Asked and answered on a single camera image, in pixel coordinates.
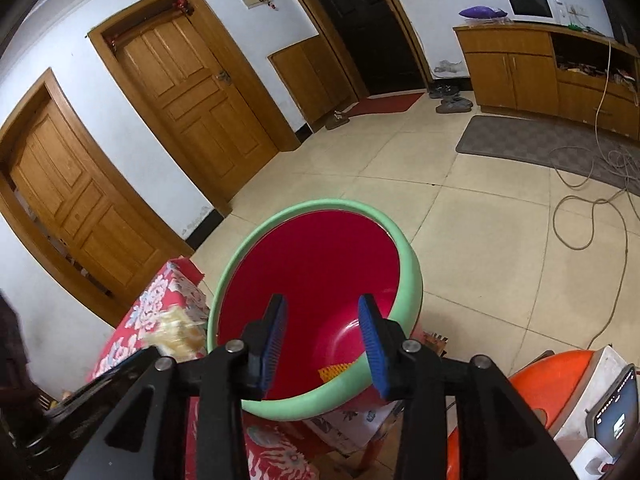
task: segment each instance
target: door handle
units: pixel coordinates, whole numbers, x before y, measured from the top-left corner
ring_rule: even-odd
[[[220,73],[216,76],[218,81],[223,81],[226,84],[231,84],[231,76],[226,72],[226,70],[221,70]]]

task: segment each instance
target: plastic basin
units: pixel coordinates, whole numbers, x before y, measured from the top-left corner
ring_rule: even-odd
[[[315,200],[256,228],[220,279],[207,346],[210,351],[239,337],[247,322],[262,316],[272,294],[287,298],[289,322],[267,400],[245,400],[242,407],[270,420],[300,420],[348,401],[350,409],[370,404],[372,388],[364,391],[371,376],[357,321],[358,298],[366,292],[384,316],[411,333],[422,304],[420,268],[400,229],[380,211],[348,200]],[[350,363],[323,384],[318,370]]]

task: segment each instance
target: slipper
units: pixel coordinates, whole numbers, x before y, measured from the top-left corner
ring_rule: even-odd
[[[447,102],[442,101],[441,105],[436,106],[437,114],[460,114],[470,112],[473,105],[466,105],[460,101]]]
[[[324,127],[327,130],[335,130],[338,126],[342,126],[350,121],[350,118],[347,114],[343,114],[342,112],[334,112],[329,116],[324,124]]]
[[[453,96],[460,93],[460,90],[455,85],[439,85],[433,90],[429,90],[429,97],[431,99],[442,99],[446,96]]]
[[[460,95],[449,95],[442,99],[441,104],[444,103],[458,103],[464,104],[465,106],[473,106],[473,102],[467,99],[466,97],[462,97]]]

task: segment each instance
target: red floral cloth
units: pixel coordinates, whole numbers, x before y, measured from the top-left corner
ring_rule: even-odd
[[[186,309],[196,322],[206,323],[209,308],[205,295],[190,279],[199,283],[203,275],[186,258],[169,260],[156,274],[122,319],[88,377],[92,380],[110,370],[133,352],[144,348],[145,333],[153,332],[161,312],[174,306]],[[202,348],[198,356],[206,354]],[[195,453],[198,425],[198,401],[193,397],[189,406],[185,453],[185,480],[196,480]],[[308,463],[290,440],[270,421],[245,413],[244,442],[249,473],[255,480],[312,480]]]

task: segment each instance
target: cable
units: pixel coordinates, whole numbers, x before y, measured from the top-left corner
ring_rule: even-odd
[[[620,284],[618,285],[618,290],[616,292],[616,298],[613,302],[613,306],[611,309],[611,312],[609,314],[609,319],[607,319],[607,322],[603,325],[602,329],[600,329],[600,331],[593,336],[593,338],[591,338],[587,349],[591,348],[591,345],[593,345],[593,343],[596,341],[597,338],[599,338],[604,331],[609,327],[609,325],[611,324],[611,322],[613,321],[613,317],[616,314],[616,310],[618,308],[618,300],[620,299],[620,293],[622,292],[622,285],[625,281],[625,275],[626,275],[626,266],[628,264],[628,253],[629,253],[629,235],[628,232],[626,230],[626,222],[625,222],[625,218],[624,215],[620,212],[620,209],[617,208],[617,206],[615,206],[613,204],[613,200],[615,200],[619,195],[626,193],[626,196],[628,197],[629,203],[631,204],[631,208],[634,212],[634,214],[636,215],[636,218],[638,218],[638,221],[640,221],[640,216],[638,215],[638,212],[636,211],[636,206],[634,205],[633,201],[631,200],[631,195],[629,193],[629,185],[631,182],[640,182],[640,165],[638,163],[638,161],[636,161],[633,156],[629,153],[628,149],[624,148],[623,146],[619,146],[619,150],[611,150],[609,153],[607,153],[607,155],[605,155],[602,151],[602,147],[600,145],[600,139],[598,138],[598,116],[600,115],[600,109],[602,108],[602,104],[604,102],[604,98],[607,95],[607,88],[609,86],[609,73],[610,73],[610,68],[611,68],[611,50],[612,50],[612,46],[611,46],[611,41],[609,40],[609,59],[607,61],[607,78],[604,84],[604,92],[602,93],[602,98],[600,99],[600,104],[598,105],[598,108],[596,110],[596,118],[595,118],[595,122],[594,122],[594,131],[595,131],[595,138],[596,138],[596,145],[598,146],[598,151],[599,153],[593,153],[593,150],[589,149],[589,148],[585,148],[583,146],[561,146],[559,148],[555,148],[553,150],[551,150],[549,152],[549,158],[551,159],[551,163],[553,165],[554,170],[556,170],[556,174],[558,175],[558,177],[560,178],[560,180],[570,189],[579,189],[582,186],[584,186],[584,184],[586,184],[588,181],[591,180],[591,175],[593,174],[593,170],[595,168],[596,162],[599,163],[603,163],[604,167],[607,171],[609,171],[609,173],[612,173],[615,176],[624,178],[625,180],[625,187],[623,187],[623,189],[620,189],[619,191],[615,192],[611,197],[609,198],[598,198],[596,200],[588,200],[586,198],[583,198],[581,196],[577,196],[574,194],[570,194],[565,196],[562,200],[560,200],[560,202],[558,202],[558,204],[556,205],[556,209],[554,210],[554,214],[552,217],[552,226],[554,229],[554,233],[556,235],[556,237],[558,238],[558,240],[560,240],[566,247],[568,247],[571,250],[574,251],[583,251],[586,248],[588,248],[592,243],[593,243],[593,239],[595,236],[595,219],[594,219],[594,213],[595,213],[595,208],[597,205],[603,205],[603,204],[609,204],[613,209],[615,209],[616,213],[618,214],[618,216],[620,216],[620,219],[622,220],[622,226],[625,232],[625,260],[624,260],[624,265],[622,267],[622,274],[620,275]],[[589,152],[592,153],[593,158],[591,159],[591,170],[588,174],[588,176],[580,182],[580,184],[569,184],[564,178],[562,178],[562,175],[560,174],[560,171],[558,170],[558,168],[556,167],[555,163],[552,160],[552,153],[557,151],[557,150],[567,150],[567,149],[577,149],[577,150],[587,150]],[[567,202],[569,200],[579,200],[580,202],[587,202],[591,204],[591,237],[589,239],[589,241],[587,243],[585,243],[582,246],[572,246],[570,243],[568,243],[566,240],[564,240],[564,238],[561,237],[561,235],[558,233],[558,228],[556,227],[556,214],[558,212],[558,210],[560,209],[560,206],[564,203]]]

